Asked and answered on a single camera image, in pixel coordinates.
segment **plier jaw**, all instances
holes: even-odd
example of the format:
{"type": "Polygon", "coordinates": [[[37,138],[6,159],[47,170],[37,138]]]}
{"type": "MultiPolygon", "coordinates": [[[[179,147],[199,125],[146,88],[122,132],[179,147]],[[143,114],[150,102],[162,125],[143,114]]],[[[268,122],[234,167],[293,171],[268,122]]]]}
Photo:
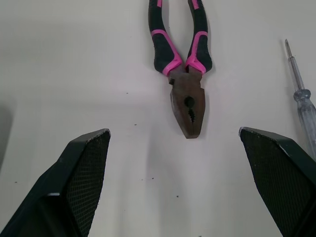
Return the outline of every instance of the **plier jaw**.
{"type": "Polygon", "coordinates": [[[186,138],[197,138],[201,133],[205,112],[205,93],[201,88],[202,74],[189,67],[189,73],[171,71],[169,84],[171,106],[186,138]]]}

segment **plier handle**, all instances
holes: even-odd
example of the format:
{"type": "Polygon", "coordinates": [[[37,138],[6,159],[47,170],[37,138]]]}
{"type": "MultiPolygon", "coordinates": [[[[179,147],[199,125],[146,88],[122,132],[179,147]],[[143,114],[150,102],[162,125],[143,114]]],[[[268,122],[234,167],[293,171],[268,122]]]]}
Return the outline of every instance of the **plier handle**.
{"type": "Polygon", "coordinates": [[[194,35],[185,63],[172,43],[163,25],[162,0],[149,0],[149,29],[155,48],[155,69],[169,77],[173,85],[170,98],[173,113],[186,138],[197,138],[201,132],[205,93],[200,86],[202,75],[211,70],[208,52],[208,26],[201,0],[188,0],[194,22],[194,35]]]}

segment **dark spot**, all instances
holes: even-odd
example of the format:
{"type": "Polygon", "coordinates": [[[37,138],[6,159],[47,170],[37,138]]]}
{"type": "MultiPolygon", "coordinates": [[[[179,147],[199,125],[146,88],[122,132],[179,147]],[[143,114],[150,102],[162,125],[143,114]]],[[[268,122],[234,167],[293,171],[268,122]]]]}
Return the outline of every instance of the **dark spot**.
{"type": "Polygon", "coordinates": [[[194,104],[195,104],[195,101],[194,99],[191,97],[191,96],[187,96],[185,99],[184,99],[184,104],[186,107],[188,107],[189,109],[191,109],[194,104]]]}

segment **white table surface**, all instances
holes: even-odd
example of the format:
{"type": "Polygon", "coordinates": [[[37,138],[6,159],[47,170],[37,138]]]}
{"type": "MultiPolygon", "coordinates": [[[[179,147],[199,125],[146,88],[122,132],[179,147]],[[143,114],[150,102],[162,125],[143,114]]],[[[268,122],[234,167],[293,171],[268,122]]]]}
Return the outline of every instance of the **white table surface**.
{"type": "MultiPolygon", "coordinates": [[[[186,140],[167,78],[154,70],[148,0],[0,1],[0,230],[70,140],[109,128],[90,237],[281,236],[238,130],[304,143],[284,40],[316,95],[316,1],[204,6],[214,67],[202,79],[201,136],[186,140]]],[[[163,0],[163,19],[186,57],[193,35],[187,1],[163,0]]]]}

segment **textured rubber pad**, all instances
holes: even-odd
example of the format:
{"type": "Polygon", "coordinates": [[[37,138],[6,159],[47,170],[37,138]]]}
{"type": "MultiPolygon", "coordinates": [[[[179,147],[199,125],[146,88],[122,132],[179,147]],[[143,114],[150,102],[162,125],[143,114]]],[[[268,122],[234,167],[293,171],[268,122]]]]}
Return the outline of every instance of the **textured rubber pad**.
{"type": "Polygon", "coordinates": [[[316,173],[315,162],[293,140],[274,133],[243,128],[240,138],[257,189],[282,235],[311,234],[306,224],[314,218],[315,177],[301,167],[308,165],[316,173]]]}

